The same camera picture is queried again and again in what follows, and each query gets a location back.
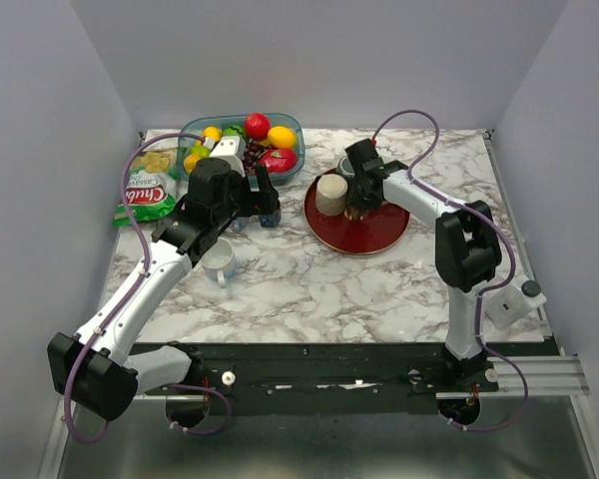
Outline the dark purple grapes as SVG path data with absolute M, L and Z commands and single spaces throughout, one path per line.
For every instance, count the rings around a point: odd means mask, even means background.
M 243 167 L 248 176 L 255 173 L 255 166 L 259 163 L 260 157 L 267 149 L 267 147 L 261 145 L 259 142 L 251 141 L 247 143 L 243 156 Z

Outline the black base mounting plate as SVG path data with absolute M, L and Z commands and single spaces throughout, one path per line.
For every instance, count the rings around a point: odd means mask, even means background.
M 408 412 L 434 415 L 438 395 L 495 392 L 494 365 L 485 354 L 451 357 L 441 343 L 198 343 L 192 385 L 173 386 L 167 410 L 189 418 L 259 415 L 342 415 Z

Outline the dark blue mug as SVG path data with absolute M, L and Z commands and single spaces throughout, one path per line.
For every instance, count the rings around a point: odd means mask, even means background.
M 276 228 L 282 219 L 282 212 L 276 210 L 271 214 L 259 215 L 260 226 L 265 229 Z

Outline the white blue mug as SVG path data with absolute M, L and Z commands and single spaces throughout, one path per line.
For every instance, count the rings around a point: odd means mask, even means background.
M 219 238 L 203 255 L 200 265 L 208 278 L 221 288 L 228 286 L 228 281 L 235 275 L 238 262 L 231 243 Z

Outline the red round tray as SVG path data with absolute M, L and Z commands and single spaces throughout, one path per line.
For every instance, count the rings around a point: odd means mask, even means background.
M 336 174 L 329 170 L 322 175 Z M 410 213 L 393 204 L 383 203 L 379 209 L 370 210 L 362 222 L 351 222 L 344 213 L 329 217 L 321 214 L 315 206 L 317 176 L 308 187 L 304 197 L 304 216 L 313 235 L 339 252 L 347 254 L 372 254 L 388 249 L 406 231 Z

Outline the light blue textured mug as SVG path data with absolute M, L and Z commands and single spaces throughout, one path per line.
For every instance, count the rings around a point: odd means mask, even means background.
M 236 218 L 231 223 L 231 229 L 235 233 L 240 233 L 243 231 L 250 223 L 249 218 Z

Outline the brown small mug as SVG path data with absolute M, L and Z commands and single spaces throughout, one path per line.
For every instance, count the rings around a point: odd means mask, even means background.
M 343 213 L 344 216 L 351 222 L 362 222 L 368 217 L 369 210 L 347 206 Z

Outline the green lime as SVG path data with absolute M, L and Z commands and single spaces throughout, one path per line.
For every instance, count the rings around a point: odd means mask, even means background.
M 190 149 L 190 154 L 199 158 L 206 158 L 210 155 L 211 150 L 202 144 L 193 145 Z

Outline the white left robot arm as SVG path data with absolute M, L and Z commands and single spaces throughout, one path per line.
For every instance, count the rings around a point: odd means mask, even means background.
M 233 221 L 257 217 L 264 228 L 279 223 L 279 193 L 266 167 L 256 167 L 256 178 L 253 188 L 223 159 L 198 162 L 187 192 L 145 239 L 139 264 L 117 292 L 73 335 L 51 339 L 53 384 L 65 406 L 79 404 L 113 421 L 139 393 L 170 384 L 189 394 L 200 386 L 203 367 L 193 347 L 168 343 L 144 354 L 131 349 L 165 296 Z

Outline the beige mug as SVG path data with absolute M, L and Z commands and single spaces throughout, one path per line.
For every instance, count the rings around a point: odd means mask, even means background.
M 316 183 L 315 206 L 317 210 L 329 217 L 342 214 L 346 208 L 348 184 L 338 174 L 326 174 L 319 177 Z

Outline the small orange fruit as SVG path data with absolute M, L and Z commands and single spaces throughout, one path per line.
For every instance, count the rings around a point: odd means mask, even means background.
M 202 157 L 198 154 L 189 154 L 183 160 L 183 167 L 187 175 L 189 175 L 196 167 Z

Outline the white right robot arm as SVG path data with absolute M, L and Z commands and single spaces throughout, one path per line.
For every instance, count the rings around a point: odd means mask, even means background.
M 353 170 L 348 206 L 356 215 L 388 203 L 433 228 L 434 264 L 449 293 L 439 378 L 450 390 L 464 389 L 485 367 L 483 291 L 502 261 L 489 206 L 461 202 L 416 178 L 403 163 L 385 162 L 370 139 L 352 144 L 345 154 Z

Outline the yellow orange fruit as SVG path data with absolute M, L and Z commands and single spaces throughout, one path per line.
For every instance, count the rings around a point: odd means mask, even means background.
M 203 129 L 204 141 L 218 142 L 222 137 L 222 130 L 216 126 L 208 126 Z

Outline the green striped watermelon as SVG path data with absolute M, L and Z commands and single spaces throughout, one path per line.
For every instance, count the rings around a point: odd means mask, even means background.
M 249 140 L 249 137 L 246 134 L 246 131 L 244 130 L 244 127 L 242 125 L 230 125 L 226 128 L 223 129 L 223 136 L 239 136 L 240 138 L 242 138 L 245 142 L 247 142 Z

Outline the dark grey mug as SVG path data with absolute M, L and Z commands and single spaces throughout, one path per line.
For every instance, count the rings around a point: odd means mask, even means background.
M 348 182 L 352 181 L 355 177 L 354 169 L 348 157 L 343 157 L 338 161 L 336 166 L 336 172 L 340 176 L 345 178 Z

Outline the white box with knob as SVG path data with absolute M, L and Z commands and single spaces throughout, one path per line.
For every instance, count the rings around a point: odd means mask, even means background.
M 504 330 L 546 302 L 540 284 L 525 275 L 492 294 L 485 301 L 485 316 Z

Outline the green chips bag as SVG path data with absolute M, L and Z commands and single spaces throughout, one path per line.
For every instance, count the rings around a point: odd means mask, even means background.
M 174 208 L 179 179 L 176 159 L 176 149 L 159 149 L 142 153 L 132 163 L 125 198 L 137 223 L 160 220 Z

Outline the teal plastic fruit container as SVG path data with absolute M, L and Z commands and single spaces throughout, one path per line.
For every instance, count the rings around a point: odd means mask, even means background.
M 303 164 L 304 164 L 304 141 L 303 141 L 302 130 L 301 130 L 299 122 L 290 115 L 286 115 L 283 113 L 264 113 L 264 115 L 266 115 L 268 117 L 268 119 L 270 120 L 271 127 L 274 127 L 274 126 L 288 127 L 291 130 L 293 130 L 297 136 L 297 144 L 292 149 L 295 151 L 295 153 L 298 156 L 298 162 L 297 162 L 296 166 L 292 170 L 290 170 L 288 173 L 285 173 L 285 174 L 269 174 L 271 183 L 274 186 L 276 186 L 276 187 L 282 186 L 282 185 L 287 184 L 303 167 Z M 196 135 L 202 137 L 203 129 L 208 126 L 216 126 L 216 127 L 220 128 L 222 131 L 224 128 L 226 128 L 230 125 L 244 126 L 244 119 L 246 116 L 247 115 L 232 115 L 232 116 L 201 118 L 201 119 L 197 119 L 197 120 L 193 120 L 193 121 L 189 122 L 187 125 L 185 125 L 182 128 L 182 131 L 187 134 L 196 134 Z M 246 145 L 248 142 L 251 142 L 251 141 L 259 142 L 261 145 L 264 145 L 265 147 L 268 148 L 267 151 L 276 149 L 275 147 L 273 147 L 270 144 L 270 142 L 268 141 L 268 138 L 266 138 L 263 141 L 256 141 L 256 140 L 249 138 L 249 140 L 246 142 Z M 257 177 L 256 177 L 256 167 L 255 167 L 255 173 L 253 175 L 249 175 L 249 176 L 247 175 L 247 178 L 249 179 L 249 182 L 253 188 L 256 188 L 258 186 L 258 181 L 257 181 Z

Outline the red apple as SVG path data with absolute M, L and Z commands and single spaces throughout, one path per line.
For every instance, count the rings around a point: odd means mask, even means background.
M 292 149 L 275 149 L 261 155 L 259 164 L 266 167 L 269 174 L 285 174 L 298 162 L 298 156 Z

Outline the yellow lemon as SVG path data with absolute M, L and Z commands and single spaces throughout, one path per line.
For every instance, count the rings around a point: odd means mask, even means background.
M 296 133 L 285 126 L 271 127 L 267 138 L 276 149 L 293 149 L 297 144 Z

